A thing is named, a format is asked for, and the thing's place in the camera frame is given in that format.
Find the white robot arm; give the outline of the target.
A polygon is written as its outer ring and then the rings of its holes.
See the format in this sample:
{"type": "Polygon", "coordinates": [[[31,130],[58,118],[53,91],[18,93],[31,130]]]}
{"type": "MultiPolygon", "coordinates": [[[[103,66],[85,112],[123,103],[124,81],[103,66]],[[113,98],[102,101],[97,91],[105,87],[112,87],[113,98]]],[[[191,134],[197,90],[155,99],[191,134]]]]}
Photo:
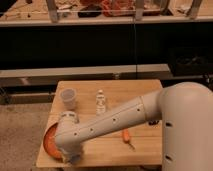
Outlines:
{"type": "Polygon", "coordinates": [[[83,123],[63,113],[56,147],[72,158],[90,139],[155,120],[162,122],[162,171],[213,171],[213,91],[195,82],[137,96],[83,123]]]}

